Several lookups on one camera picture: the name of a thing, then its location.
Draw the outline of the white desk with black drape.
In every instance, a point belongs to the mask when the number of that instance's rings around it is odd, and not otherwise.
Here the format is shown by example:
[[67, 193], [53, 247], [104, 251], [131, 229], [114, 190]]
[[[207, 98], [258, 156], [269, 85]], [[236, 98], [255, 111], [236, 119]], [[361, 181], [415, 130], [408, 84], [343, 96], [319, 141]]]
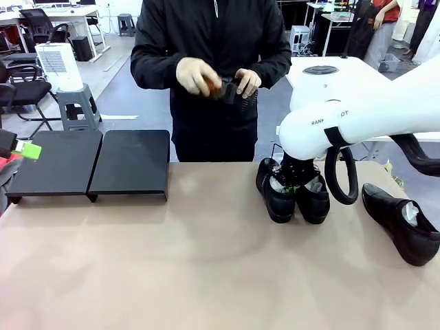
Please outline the white desk with black drape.
[[311, 52], [318, 56], [342, 55], [347, 43], [354, 14], [350, 12], [319, 12], [315, 16]]

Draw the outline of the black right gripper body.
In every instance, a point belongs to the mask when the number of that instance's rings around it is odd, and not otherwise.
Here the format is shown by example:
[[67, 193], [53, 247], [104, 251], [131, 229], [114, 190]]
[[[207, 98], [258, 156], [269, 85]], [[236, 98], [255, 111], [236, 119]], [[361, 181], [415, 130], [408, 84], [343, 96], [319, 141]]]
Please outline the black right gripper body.
[[302, 186], [315, 178], [315, 166], [312, 159], [299, 160], [284, 156], [278, 172], [279, 182], [283, 186]]

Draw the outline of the black shoe with silver buckle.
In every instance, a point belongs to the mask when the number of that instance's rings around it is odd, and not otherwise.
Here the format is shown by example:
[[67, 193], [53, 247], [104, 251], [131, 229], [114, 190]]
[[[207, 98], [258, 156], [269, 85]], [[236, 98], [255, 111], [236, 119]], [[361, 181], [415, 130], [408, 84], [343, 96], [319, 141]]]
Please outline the black shoe with silver buckle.
[[303, 216], [303, 219], [311, 224], [321, 224], [327, 217], [330, 210], [330, 198], [322, 175], [322, 190], [318, 193], [310, 192], [301, 186], [296, 192], [296, 203]]
[[256, 187], [260, 192], [267, 212], [275, 223], [287, 223], [293, 217], [296, 202], [292, 192], [279, 193], [270, 186], [270, 177], [276, 177], [279, 163], [270, 157], [261, 160], [256, 174]]

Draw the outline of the wooden shoe brush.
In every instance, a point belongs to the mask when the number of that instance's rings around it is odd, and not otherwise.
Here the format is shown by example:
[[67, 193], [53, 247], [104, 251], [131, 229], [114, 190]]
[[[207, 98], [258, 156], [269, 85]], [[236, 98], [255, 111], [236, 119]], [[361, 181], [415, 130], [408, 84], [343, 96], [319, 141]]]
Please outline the wooden shoe brush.
[[237, 95], [237, 84], [234, 78], [222, 78], [221, 88], [216, 88], [208, 79], [206, 79], [206, 83], [210, 90], [210, 99], [222, 101], [229, 105], [234, 103], [235, 96]]

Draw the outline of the black computer tower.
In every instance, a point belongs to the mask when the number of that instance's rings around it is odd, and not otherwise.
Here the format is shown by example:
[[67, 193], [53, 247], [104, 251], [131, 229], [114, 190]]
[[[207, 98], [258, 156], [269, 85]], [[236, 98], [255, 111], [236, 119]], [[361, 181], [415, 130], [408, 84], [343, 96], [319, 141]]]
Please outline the black computer tower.
[[93, 58], [92, 51], [86, 36], [77, 36], [71, 40], [76, 60], [80, 62], [87, 62]]

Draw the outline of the person's right forearm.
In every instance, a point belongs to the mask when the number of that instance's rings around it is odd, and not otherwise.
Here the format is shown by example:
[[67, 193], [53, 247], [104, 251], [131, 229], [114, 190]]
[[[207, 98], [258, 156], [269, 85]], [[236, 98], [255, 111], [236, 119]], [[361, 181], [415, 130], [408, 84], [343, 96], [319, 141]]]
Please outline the person's right forearm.
[[176, 77], [181, 54], [158, 56], [140, 50], [132, 52], [131, 74], [142, 89], [170, 89], [179, 86]]

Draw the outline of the grey plastic stool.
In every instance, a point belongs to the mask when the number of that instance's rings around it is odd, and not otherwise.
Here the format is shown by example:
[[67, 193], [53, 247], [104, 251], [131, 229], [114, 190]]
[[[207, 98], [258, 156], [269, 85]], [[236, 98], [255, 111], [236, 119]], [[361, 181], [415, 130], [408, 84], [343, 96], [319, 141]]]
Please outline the grey plastic stool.
[[65, 131], [97, 131], [102, 122], [100, 112], [87, 84], [78, 91], [57, 90], [56, 97]]
[[118, 30], [119, 35], [128, 35], [134, 37], [135, 35], [135, 25], [133, 18], [130, 14], [119, 14], [118, 15]]

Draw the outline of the person's left hand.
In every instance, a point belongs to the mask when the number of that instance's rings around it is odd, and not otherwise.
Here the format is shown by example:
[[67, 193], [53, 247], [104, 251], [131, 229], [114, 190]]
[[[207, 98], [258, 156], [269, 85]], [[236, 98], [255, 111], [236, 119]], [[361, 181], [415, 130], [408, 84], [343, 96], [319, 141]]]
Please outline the person's left hand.
[[259, 75], [251, 69], [239, 69], [235, 75], [239, 79], [237, 93], [243, 99], [249, 98], [261, 86], [261, 79]]

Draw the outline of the person's left forearm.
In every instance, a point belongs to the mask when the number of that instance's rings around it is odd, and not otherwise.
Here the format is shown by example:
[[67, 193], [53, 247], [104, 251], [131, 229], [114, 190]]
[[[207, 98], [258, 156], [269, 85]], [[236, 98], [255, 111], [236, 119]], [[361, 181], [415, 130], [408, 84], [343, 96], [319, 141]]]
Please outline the person's left forearm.
[[260, 60], [254, 66], [255, 72], [261, 79], [261, 88], [272, 88], [291, 67], [291, 52], [279, 52], [266, 59]]

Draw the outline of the black office chair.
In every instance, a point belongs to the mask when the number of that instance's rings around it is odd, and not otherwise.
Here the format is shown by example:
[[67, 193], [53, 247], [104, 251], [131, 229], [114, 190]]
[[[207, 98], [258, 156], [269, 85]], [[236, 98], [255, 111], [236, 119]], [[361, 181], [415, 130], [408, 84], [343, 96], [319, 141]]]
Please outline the black office chair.
[[28, 30], [30, 53], [35, 53], [35, 46], [41, 43], [70, 43], [68, 24], [53, 25], [40, 8], [22, 9], [19, 12]]

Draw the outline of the white air purifier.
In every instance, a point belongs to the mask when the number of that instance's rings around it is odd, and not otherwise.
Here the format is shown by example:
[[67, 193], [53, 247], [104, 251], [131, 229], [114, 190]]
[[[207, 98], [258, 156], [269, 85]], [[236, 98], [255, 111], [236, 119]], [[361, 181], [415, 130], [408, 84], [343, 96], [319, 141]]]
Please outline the white air purifier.
[[39, 63], [55, 91], [78, 91], [83, 81], [69, 43], [41, 43], [35, 46]]

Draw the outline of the figure in dark clothes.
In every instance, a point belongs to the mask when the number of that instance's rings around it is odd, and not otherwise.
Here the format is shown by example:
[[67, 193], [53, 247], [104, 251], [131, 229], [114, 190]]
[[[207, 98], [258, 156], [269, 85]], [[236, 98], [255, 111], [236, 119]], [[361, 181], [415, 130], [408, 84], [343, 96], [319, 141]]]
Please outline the figure in dark clothes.
[[437, 10], [437, 6], [440, 0], [419, 0], [418, 9], [419, 13], [417, 15], [417, 20], [415, 24], [415, 29], [410, 40], [410, 46], [407, 53], [412, 58], [431, 23], [431, 20]]

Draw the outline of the person in black jacket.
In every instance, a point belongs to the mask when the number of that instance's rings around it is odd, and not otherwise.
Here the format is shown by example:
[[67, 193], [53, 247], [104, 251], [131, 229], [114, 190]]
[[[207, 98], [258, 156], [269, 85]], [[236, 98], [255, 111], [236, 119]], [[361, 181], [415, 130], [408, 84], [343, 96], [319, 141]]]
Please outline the person in black jacket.
[[[158, 56], [200, 58], [222, 78], [290, 50], [276, 0], [143, 0], [135, 45]], [[181, 162], [250, 162], [257, 106], [242, 111], [209, 96], [170, 92], [171, 140]]]

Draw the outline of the black hanging garment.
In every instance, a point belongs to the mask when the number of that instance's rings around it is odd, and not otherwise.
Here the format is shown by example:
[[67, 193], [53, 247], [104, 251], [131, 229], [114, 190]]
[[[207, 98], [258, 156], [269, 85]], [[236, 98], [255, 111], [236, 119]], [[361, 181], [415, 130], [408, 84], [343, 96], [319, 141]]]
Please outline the black hanging garment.
[[345, 55], [364, 59], [375, 32], [373, 26], [378, 12], [379, 8], [373, 5], [373, 0], [357, 0]]

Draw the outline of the white computer case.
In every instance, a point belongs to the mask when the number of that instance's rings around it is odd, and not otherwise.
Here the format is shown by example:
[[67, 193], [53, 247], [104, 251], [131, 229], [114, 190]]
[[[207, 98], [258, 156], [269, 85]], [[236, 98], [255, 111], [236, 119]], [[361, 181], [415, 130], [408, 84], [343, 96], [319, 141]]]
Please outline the white computer case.
[[293, 25], [290, 32], [291, 52], [298, 56], [305, 56], [309, 44], [310, 29], [305, 25]]

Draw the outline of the person's right hand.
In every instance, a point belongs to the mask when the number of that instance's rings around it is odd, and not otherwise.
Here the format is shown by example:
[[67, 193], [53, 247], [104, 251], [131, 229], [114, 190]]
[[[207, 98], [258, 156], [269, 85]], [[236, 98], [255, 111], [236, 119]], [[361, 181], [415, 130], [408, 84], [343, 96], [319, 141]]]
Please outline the person's right hand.
[[182, 58], [176, 66], [176, 79], [188, 93], [205, 97], [210, 95], [206, 79], [216, 88], [221, 88], [222, 85], [216, 71], [200, 58]]

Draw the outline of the figure in red shirt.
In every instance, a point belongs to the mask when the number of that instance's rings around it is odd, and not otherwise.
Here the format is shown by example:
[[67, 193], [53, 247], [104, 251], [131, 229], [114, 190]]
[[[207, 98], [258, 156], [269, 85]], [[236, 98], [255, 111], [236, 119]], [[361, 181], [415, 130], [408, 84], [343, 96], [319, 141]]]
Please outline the figure in red shirt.
[[374, 34], [366, 51], [364, 62], [378, 71], [393, 40], [395, 25], [401, 13], [402, 0], [372, 0], [378, 12], [374, 18]]

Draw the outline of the white office desk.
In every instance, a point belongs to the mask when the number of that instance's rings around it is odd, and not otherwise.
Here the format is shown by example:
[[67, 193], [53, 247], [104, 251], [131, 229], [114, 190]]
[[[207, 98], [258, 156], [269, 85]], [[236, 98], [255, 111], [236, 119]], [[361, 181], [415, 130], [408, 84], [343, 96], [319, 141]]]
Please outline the white office desk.
[[[101, 27], [101, 16], [96, 5], [81, 5], [77, 7], [64, 7], [64, 8], [43, 8], [46, 15], [49, 17], [52, 23], [68, 23], [75, 27], [78, 35], [86, 36], [93, 54], [90, 63], [97, 61], [110, 46], [105, 41], [104, 33]], [[102, 46], [96, 47], [94, 38], [89, 29], [87, 23], [88, 17], [96, 17], [98, 20], [98, 29], [100, 31], [100, 40]], [[13, 26], [19, 29], [19, 19], [23, 19], [23, 16], [19, 12], [4, 12], [0, 13], [0, 28]]]

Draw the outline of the grey plastic bin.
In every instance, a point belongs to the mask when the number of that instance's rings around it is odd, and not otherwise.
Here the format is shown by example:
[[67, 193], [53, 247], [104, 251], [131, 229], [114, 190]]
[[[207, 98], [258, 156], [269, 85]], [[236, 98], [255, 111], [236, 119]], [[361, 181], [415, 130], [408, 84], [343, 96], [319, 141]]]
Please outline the grey plastic bin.
[[378, 72], [395, 72], [400, 63], [401, 60], [394, 54], [386, 54], [379, 65]]

